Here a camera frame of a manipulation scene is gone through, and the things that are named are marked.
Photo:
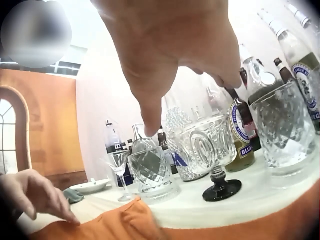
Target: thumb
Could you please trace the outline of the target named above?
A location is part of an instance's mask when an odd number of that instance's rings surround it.
[[[32,220],[36,219],[36,209],[22,190],[15,189],[15,191],[11,194],[11,197],[18,209],[23,211]]]

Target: bottle cap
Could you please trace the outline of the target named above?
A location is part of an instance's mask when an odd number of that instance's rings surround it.
[[[250,52],[244,46],[244,44],[239,44],[239,53],[240,53],[240,59],[242,63],[245,63],[247,59],[253,58],[252,54],[250,54]]]
[[[282,61],[280,60],[280,58],[276,58],[273,60],[275,66],[277,67],[280,63],[282,63]]]

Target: white plate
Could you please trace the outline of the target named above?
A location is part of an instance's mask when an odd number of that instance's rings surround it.
[[[89,192],[96,192],[102,190],[110,179],[103,179],[98,181],[91,181],[82,184],[73,185],[70,189],[77,190],[80,193],[89,193]]]

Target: orange cloth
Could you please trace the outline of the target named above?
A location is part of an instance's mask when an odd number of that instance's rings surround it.
[[[58,221],[30,237],[32,240],[300,240],[318,217],[319,180],[288,207],[241,224],[206,229],[158,228],[148,206],[137,198],[80,226]]]

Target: window pane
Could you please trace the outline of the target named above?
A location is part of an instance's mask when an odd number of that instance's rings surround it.
[[[0,172],[5,174],[2,160],[2,151],[0,151]]]
[[[16,123],[16,114],[13,108],[10,108],[4,115],[3,115],[3,123]]]
[[[4,164],[6,173],[17,173],[16,151],[4,151]]]
[[[2,150],[2,126],[3,124],[0,124],[0,150]]]
[[[11,107],[11,104],[7,100],[0,99],[0,114],[1,115],[3,115],[10,107]]]
[[[3,125],[3,150],[15,150],[15,127],[16,125]]]

